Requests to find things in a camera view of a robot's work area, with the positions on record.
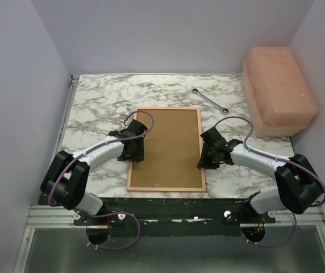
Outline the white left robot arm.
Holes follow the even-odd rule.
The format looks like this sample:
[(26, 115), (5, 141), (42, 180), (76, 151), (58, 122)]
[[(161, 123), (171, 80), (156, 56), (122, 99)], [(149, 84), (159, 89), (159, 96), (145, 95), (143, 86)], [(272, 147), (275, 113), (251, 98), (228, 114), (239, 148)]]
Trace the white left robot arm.
[(52, 197), (51, 203), (67, 210), (81, 210), (95, 225), (106, 220), (103, 201), (86, 191), (89, 174), (112, 159), (140, 162), (144, 156), (144, 134), (148, 128), (133, 119), (121, 131), (111, 131), (95, 146), (70, 154), (58, 152), (41, 183), (43, 194)]

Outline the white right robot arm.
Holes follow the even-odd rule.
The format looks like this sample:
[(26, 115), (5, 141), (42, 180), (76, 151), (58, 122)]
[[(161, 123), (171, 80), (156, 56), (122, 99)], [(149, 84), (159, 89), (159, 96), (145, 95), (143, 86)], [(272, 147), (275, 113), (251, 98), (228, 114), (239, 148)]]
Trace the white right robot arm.
[(201, 134), (203, 147), (197, 168), (218, 169), (221, 164), (250, 168), (276, 181), (277, 188), (251, 195), (242, 208), (243, 218), (256, 222), (273, 210), (302, 214), (320, 196), (325, 201), (325, 188), (309, 161), (300, 154), (283, 158), (254, 150), (245, 141), (227, 141), (216, 127)]

